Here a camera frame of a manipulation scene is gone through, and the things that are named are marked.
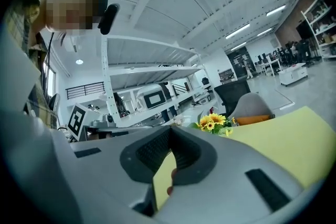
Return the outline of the orange seat cushion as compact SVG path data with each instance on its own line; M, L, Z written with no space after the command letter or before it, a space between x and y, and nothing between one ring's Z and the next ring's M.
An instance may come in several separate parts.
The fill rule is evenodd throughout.
M257 115L249 117L240 117L236 119L236 122L239 126L255 124L270 119L270 115Z

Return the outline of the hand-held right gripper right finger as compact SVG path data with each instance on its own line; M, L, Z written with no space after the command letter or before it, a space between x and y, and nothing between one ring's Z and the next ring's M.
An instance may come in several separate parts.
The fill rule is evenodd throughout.
M165 224L247 224L272 211L246 173L260 169L287 198L295 199L303 187L288 171L254 148L229 138L182 127L213 146L217 163L199 183L175 186L157 213Z

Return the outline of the grey shell chair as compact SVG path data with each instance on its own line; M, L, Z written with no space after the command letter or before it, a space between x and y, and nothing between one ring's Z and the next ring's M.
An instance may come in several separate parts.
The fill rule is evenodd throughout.
M264 99L257 93L247 93L243 95L230 115L235 121L240 117L249 117L257 115L270 115L270 120L275 118L275 114L269 108Z

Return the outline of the black railing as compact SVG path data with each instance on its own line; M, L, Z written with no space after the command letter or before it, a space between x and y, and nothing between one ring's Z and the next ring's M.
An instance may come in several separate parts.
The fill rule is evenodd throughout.
M104 82L90 83L66 89L68 100L102 92L105 92Z

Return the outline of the white low cabinet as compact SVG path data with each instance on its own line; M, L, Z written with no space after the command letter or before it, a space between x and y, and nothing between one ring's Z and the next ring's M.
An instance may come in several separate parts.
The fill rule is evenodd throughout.
M297 63L279 72L280 84L285 87L307 77L308 72L305 63Z

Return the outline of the white device with dark screen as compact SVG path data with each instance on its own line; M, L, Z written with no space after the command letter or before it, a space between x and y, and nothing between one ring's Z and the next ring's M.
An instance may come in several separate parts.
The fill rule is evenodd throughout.
M139 112L157 107L166 102L163 89L158 84L142 87L136 94L136 107Z

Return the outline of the white office desk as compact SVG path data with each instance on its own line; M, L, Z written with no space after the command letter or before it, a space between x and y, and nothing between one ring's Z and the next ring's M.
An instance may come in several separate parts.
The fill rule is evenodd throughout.
M279 59L275 59L267 63L261 63L256 65L256 72L264 73L266 76L275 77L275 75L277 75L281 71L282 66Z

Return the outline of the white metal shelving unit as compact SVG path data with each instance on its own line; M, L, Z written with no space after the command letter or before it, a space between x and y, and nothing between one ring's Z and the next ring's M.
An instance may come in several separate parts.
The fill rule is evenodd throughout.
M205 71L200 54L195 49L185 49L145 38L107 35L101 43L101 65L107 97L107 108L117 127L130 127L146 120L164 109L179 104L189 97L213 90L212 82L192 85L192 77ZM136 109L127 116L120 116L114 93L133 92L150 86L186 79L188 90L149 109Z

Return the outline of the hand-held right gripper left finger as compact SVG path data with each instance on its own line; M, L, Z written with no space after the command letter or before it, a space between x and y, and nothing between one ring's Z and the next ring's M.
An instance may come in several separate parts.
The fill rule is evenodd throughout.
M152 216L155 204L152 172L149 181L134 181L148 168L137 159L137 142L167 127L70 144L59 133L52 135L54 152L67 189L75 200L80 224L168 224Z

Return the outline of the dark wall screen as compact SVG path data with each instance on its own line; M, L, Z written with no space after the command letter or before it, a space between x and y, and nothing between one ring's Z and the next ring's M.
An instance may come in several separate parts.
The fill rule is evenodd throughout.
M310 39L314 37L313 31L310 28L309 23L303 20L297 27L296 30L301 37L301 39Z

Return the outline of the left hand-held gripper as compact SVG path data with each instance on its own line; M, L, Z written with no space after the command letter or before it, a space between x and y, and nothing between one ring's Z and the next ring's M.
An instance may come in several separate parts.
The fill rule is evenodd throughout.
M110 114L101 114L79 103L71 111L67 130L76 142L101 140L129 134L116 128Z

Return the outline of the white storage rack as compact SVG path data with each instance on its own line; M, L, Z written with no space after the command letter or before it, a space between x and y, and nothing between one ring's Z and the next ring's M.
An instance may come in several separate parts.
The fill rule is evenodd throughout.
M301 11L322 60L336 60L336 5L328 0L314 0Z

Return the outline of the black mesh office chair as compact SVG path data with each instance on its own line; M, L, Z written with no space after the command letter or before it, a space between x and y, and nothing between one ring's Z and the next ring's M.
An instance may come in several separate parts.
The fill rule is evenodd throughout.
M243 95L250 93L246 79L222 84L221 86L215 87L214 90L221 99L222 105L225 107L226 116L231 115Z

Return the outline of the white pot of sunflowers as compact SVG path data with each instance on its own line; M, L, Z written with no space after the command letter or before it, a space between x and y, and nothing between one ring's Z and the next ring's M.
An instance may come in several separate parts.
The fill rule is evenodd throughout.
M211 113L203 117L199 115L197 121L191 123L189 127L220 137L229 137L236 125L237 122L234 118L228 119L224 115Z

